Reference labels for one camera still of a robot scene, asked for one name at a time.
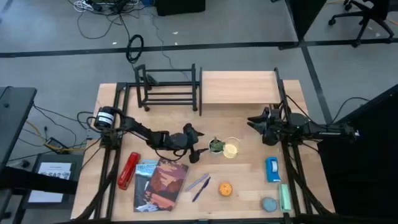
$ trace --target white paper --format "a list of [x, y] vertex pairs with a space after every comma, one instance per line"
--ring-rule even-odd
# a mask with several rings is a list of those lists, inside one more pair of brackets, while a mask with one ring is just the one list
[[[70, 178], [71, 166], [72, 164], [67, 162], [42, 162], [38, 173], [68, 180]], [[59, 193], [49, 193], [39, 190], [33, 190], [30, 193], [28, 202], [60, 203], [62, 202], [62, 197], [63, 194]]]

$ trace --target wooden table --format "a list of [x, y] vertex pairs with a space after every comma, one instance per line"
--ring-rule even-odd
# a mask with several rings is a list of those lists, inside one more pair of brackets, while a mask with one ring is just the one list
[[[306, 111], [307, 107], [299, 81], [284, 80], [284, 85], [287, 94]], [[113, 104], [115, 88], [116, 84], [100, 85], [95, 113], [100, 105], [111, 106]], [[188, 87], [174, 88], [184, 91], [184, 88]], [[282, 183], [288, 183], [281, 145], [277, 144], [273, 147], [264, 145], [261, 142], [261, 136], [246, 124], [246, 118], [259, 115], [264, 105], [208, 104], [203, 105], [203, 114], [200, 117], [198, 112], [193, 112], [189, 106], [152, 106], [149, 112], [145, 112], [143, 108], [137, 107], [134, 88], [130, 91], [129, 99], [127, 115], [134, 117], [138, 122], [154, 131], [182, 132], [185, 123], [192, 123], [196, 130], [205, 133], [195, 144], [196, 149], [207, 147], [209, 141], [215, 136], [220, 139], [236, 137], [241, 140], [242, 147], [234, 159], [205, 152], [201, 154], [199, 162], [190, 164], [188, 155], [183, 157], [180, 162], [189, 166], [183, 189], [206, 172], [210, 173], [211, 180], [208, 187], [194, 203], [192, 203], [192, 198], [198, 192], [201, 184], [189, 192], [181, 192], [176, 206], [171, 212], [133, 212], [134, 180], [127, 190], [116, 189], [113, 221], [274, 218], [282, 216], [280, 209], [268, 213], [260, 206], [260, 201], [264, 197], [272, 197], [279, 201], [279, 184], [270, 184], [266, 181], [264, 160], [267, 157], [278, 157], [280, 178]], [[119, 105], [122, 105], [122, 102], [123, 95], [121, 95]], [[289, 103], [289, 105], [293, 112], [299, 112], [293, 103]], [[316, 147], [314, 142], [308, 142], [308, 144]], [[305, 146], [299, 148], [308, 187], [327, 209], [333, 211], [333, 203], [319, 155]], [[96, 150], [97, 147], [87, 150], [84, 162]], [[155, 152], [144, 141], [131, 134], [126, 134], [123, 137], [119, 174], [131, 152], [140, 153], [142, 159], [158, 159]], [[163, 153], [163, 155], [172, 158], [171, 154]], [[81, 172], [72, 218], [79, 216], [96, 193], [103, 156], [104, 149], [101, 149]], [[223, 197], [218, 193], [218, 184], [224, 181], [230, 182], [233, 186], [233, 194], [230, 197]], [[297, 189], [300, 207], [304, 211], [301, 190], [298, 185]], [[103, 203], [102, 212], [104, 214], [107, 194], [104, 196]]]

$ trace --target red object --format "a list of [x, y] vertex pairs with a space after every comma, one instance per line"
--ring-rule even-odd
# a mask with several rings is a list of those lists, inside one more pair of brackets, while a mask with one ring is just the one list
[[122, 174], [118, 179], [118, 185], [120, 189], [126, 190], [127, 187], [129, 186], [132, 176], [134, 175], [136, 165], [139, 162], [140, 158], [141, 155], [136, 152], [132, 152], [130, 154], [130, 157], [126, 162], [126, 165], [124, 165]]

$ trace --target blue pen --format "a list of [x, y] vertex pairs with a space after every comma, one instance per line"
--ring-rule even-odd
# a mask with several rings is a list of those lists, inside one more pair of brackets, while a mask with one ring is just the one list
[[211, 178], [211, 177], [209, 177], [209, 179], [206, 180], [206, 182], [203, 184], [203, 186], [201, 187], [201, 189], [198, 191], [198, 193], [197, 193], [197, 194], [195, 195], [195, 197], [193, 198], [192, 202], [195, 202], [195, 201], [198, 199], [198, 197], [199, 197], [201, 191], [209, 184], [210, 178]]

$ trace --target book cover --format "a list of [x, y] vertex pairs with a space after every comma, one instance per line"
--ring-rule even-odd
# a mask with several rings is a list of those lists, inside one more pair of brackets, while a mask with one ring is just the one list
[[134, 189], [134, 211], [151, 212], [155, 206], [145, 200], [145, 189], [149, 184], [150, 178], [155, 171], [157, 160], [144, 159], [142, 164], [136, 166], [135, 189]]
[[152, 211], [171, 211], [187, 175], [188, 166], [160, 159], [145, 190]]

